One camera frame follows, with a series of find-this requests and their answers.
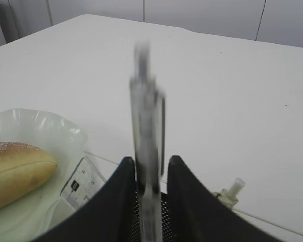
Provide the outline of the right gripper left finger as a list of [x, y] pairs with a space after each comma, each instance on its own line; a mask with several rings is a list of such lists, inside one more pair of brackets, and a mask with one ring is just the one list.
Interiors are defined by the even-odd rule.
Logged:
[[130, 241], [135, 191], [134, 161], [124, 157], [83, 207], [36, 241]]

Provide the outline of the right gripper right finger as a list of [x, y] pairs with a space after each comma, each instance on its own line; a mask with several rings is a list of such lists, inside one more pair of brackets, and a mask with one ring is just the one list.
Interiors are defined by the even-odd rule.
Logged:
[[223, 205], [178, 155], [169, 160], [167, 197], [177, 241], [279, 241]]

